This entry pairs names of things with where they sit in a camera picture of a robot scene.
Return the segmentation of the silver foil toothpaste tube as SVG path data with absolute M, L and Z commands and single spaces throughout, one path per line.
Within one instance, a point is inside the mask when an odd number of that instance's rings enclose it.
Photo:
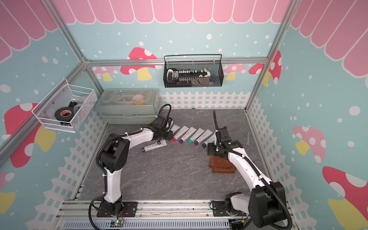
M 173 135 L 179 130 L 180 126 L 177 124 L 173 124 L 170 128 L 170 131 L 172 131 Z

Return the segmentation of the dark cap toothpaste tube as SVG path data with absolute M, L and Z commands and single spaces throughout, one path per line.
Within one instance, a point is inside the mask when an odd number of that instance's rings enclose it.
M 142 150 L 142 152 L 148 152 L 148 151 L 158 149 L 158 148 L 161 148 L 161 147 L 165 147 L 165 146 L 167 146 L 167 142 L 166 142 L 166 140 L 162 140 L 162 141 L 160 141 L 160 143 L 156 142 L 154 144 L 145 146 L 141 150 Z
M 216 134 L 214 133 L 210 138 L 208 138 L 203 144 L 202 147 L 205 148 L 207 147 L 210 143 L 215 143 L 217 140 L 216 138 Z

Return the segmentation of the brown microfiber cloth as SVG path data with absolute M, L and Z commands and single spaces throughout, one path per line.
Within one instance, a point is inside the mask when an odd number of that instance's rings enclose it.
M 235 166 L 228 160 L 218 156 L 211 156 L 209 160 L 209 168 L 213 173 L 235 173 Z

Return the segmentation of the purple cap toothpaste tube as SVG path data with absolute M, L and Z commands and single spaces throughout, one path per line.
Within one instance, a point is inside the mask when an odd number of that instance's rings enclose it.
M 205 140 L 206 138 L 210 137 L 212 135 L 212 131 L 207 129 L 198 139 L 196 139 L 194 141 L 195 145 L 198 145 L 199 143 L 201 143 L 203 140 Z
M 191 127 L 179 140 L 180 144 L 183 144 L 191 135 L 196 132 L 196 128 Z

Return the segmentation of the red cap toothpaste tube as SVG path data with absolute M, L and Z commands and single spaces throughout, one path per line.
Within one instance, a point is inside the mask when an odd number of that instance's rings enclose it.
M 180 139 L 181 136 L 183 136 L 187 131 L 189 130 L 188 127 L 183 126 L 176 134 L 173 136 L 172 141 L 177 141 Z

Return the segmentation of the teal cap toothpaste tube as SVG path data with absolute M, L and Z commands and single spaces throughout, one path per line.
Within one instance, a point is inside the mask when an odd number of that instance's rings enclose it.
M 196 130 L 195 133 L 189 139 L 188 143 L 192 144 L 193 142 L 195 142 L 204 132 L 205 132 L 205 130 L 203 130 L 201 128 Z

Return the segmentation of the purple cap toothpaste tube top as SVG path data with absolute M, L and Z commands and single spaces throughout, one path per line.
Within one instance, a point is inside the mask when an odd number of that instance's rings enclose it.
M 196 128 L 191 127 L 179 140 L 180 144 L 183 144 L 191 135 L 196 132 Z

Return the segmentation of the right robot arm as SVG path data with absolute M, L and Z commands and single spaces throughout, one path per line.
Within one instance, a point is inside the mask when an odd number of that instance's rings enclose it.
M 269 225 L 277 230 L 291 230 L 293 223 L 284 186 L 259 170 L 243 145 L 231 139 L 225 126 L 218 127 L 216 111 L 213 111 L 213 117 L 216 141 L 208 145 L 208 155 L 230 161 L 251 191 L 249 198 L 243 193 L 229 194 L 225 199 L 226 210 L 233 215 L 238 212 L 247 214 L 258 228 Z

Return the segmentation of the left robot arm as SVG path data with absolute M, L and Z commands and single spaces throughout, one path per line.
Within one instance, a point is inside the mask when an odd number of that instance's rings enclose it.
M 170 130 L 173 119 L 170 117 L 172 106 L 164 104 L 154 121 L 137 131 L 124 134 L 110 134 L 98 151 L 95 162 L 103 172 L 103 195 L 93 199 L 88 208 L 89 217 L 92 208 L 97 210 L 97 217 L 119 217 L 127 211 L 122 200 L 120 178 L 127 162 L 128 152 L 140 144 L 155 141 L 161 145 L 173 137 Z

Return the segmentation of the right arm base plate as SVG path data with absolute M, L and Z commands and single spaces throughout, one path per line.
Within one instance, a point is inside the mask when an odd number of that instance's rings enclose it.
M 210 201 L 209 207 L 215 217 L 237 217 L 243 216 L 241 211 L 232 210 L 227 201 Z

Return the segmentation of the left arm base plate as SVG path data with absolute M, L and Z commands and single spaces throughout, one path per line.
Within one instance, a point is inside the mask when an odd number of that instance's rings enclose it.
M 98 208 L 97 217 L 135 217 L 137 211 L 137 202 L 122 202 L 117 201 L 115 203 L 109 203 L 105 200 L 102 201 Z

